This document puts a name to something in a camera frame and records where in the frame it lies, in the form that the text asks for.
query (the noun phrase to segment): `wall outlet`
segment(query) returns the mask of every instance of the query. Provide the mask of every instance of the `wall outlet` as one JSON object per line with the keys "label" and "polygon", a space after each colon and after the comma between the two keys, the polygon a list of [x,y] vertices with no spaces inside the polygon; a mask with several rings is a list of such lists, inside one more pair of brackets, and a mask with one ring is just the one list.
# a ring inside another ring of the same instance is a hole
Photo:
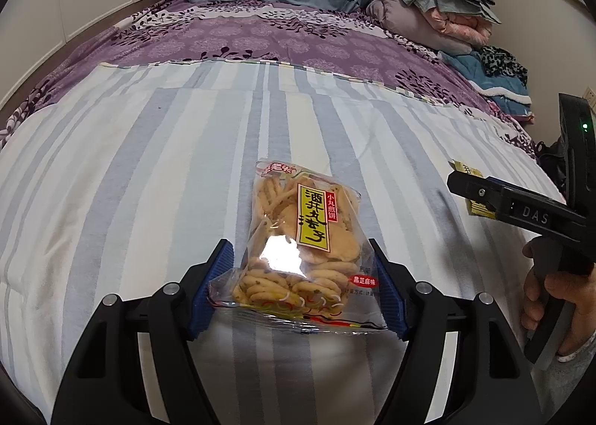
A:
{"label": "wall outlet", "polygon": [[588,87],[586,89],[585,94],[583,94],[583,98],[585,98],[588,101],[590,107],[596,108],[596,94],[594,93],[594,90]]}

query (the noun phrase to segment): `human hand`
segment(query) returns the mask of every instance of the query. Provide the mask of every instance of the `human hand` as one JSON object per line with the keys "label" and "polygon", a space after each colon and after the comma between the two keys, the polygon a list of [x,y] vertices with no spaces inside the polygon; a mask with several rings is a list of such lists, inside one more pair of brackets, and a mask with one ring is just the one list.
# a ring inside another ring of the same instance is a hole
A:
{"label": "human hand", "polygon": [[[524,245],[521,252],[527,258],[532,258],[529,243]],[[544,305],[539,300],[540,283],[534,274],[534,268],[528,272],[523,288],[521,325],[535,331],[544,316]],[[544,288],[556,299],[565,299],[575,304],[571,328],[558,349],[560,355],[569,355],[582,347],[596,330],[596,269],[589,276],[567,272],[551,273],[544,279]]]}

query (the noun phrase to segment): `bed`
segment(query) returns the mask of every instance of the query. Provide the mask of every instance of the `bed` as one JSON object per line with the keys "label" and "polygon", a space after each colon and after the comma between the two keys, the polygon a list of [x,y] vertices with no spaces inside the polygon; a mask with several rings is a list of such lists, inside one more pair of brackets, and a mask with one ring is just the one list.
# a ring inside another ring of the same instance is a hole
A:
{"label": "bed", "polygon": [[[491,293],[519,339],[532,235],[471,217],[450,161],[562,201],[515,120],[360,11],[164,0],[79,47],[1,137],[0,360],[47,420],[105,294],[150,295],[222,237],[242,252],[260,158],[357,189],[389,260],[448,295]],[[404,348],[388,331],[302,336],[224,310],[191,344],[224,425],[373,423]]]}

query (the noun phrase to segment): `red label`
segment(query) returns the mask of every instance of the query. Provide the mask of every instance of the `red label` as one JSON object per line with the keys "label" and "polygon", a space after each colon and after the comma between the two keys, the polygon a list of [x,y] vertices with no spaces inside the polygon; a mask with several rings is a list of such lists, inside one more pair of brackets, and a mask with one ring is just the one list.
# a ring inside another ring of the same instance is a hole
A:
{"label": "red label", "polygon": [[337,222],[337,206],[335,203],[335,193],[325,191],[325,200],[327,201],[327,221]]}
{"label": "red label", "polygon": [[283,163],[271,163],[263,170],[263,176],[272,171],[292,174],[294,171],[296,171],[296,168],[293,168],[292,166],[288,166],[287,164]]}
{"label": "red label", "polygon": [[378,284],[377,279],[375,279],[374,277],[371,277],[370,275],[352,275],[350,277],[350,281],[355,284],[358,285],[358,287],[368,287],[368,288],[372,288],[372,287],[376,287]]}

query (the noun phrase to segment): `yellow label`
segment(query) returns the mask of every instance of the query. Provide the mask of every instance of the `yellow label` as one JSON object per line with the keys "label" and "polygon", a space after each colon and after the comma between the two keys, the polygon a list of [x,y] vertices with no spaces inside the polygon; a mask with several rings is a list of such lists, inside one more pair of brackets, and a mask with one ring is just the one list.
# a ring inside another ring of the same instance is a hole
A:
{"label": "yellow label", "polygon": [[[468,173],[472,174],[473,176],[478,176],[479,178],[483,178],[482,173],[475,168],[471,168],[466,166],[466,164],[461,163],[460,161],[454,161],[453,166],[455,167],[455,171],[459,171],[460,173]],[[491,220],[496,220],[497,215],[494,211],[489,210],[481,203],[477,203],[476,201],[470,201],[466,199],[466,204],[468,207],[468,212],[474,216],[484,216],[485,218],[490,218]]]}
{"label": "yellow label", "polygon": [[298,185],[298,243],[330,251],[325,192]]}

